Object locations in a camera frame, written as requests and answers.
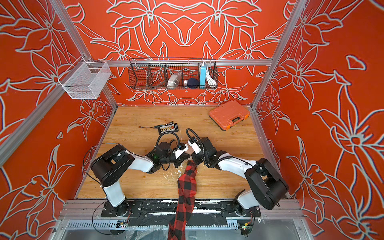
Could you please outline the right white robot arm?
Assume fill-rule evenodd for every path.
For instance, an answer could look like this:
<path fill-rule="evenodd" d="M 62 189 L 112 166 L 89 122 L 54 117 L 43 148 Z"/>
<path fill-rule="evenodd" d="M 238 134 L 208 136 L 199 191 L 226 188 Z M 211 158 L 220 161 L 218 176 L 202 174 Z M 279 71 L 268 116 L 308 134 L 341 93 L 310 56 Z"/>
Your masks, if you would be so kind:
<path fill-rule="evenodd" d="M 244 160 L 225 151 L 217 151 L 209 138 L 188 141 L 193 149 L 193 160 L 207 168 L 227 171 L 247 180 L 250 190 L 240 193 L 235 202 L 244 210 L 262 206 L 272 210 L 289 190 L 279 171 L 265 158 Z"/>

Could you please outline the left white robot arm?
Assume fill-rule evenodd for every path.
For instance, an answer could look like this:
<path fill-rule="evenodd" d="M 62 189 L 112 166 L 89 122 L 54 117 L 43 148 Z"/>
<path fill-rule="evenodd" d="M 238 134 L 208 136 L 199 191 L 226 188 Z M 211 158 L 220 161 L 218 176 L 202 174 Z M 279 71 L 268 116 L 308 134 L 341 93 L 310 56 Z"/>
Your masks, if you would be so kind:
<path fill-rule="evenodd" d="M 190 157 L 189 147 L 184 143 L 171 148 L 167 142 L 157 143 L 145 156 L 134 154 L 118 144 L 91 163 L 91 170 L 101 183 L 108 203 L 115 209 L 123 206 L 126 196 L 120 185 L 120 178 L 127 170 L 137 170 L 153 174 L 164 165 L 178 168 Z"/>

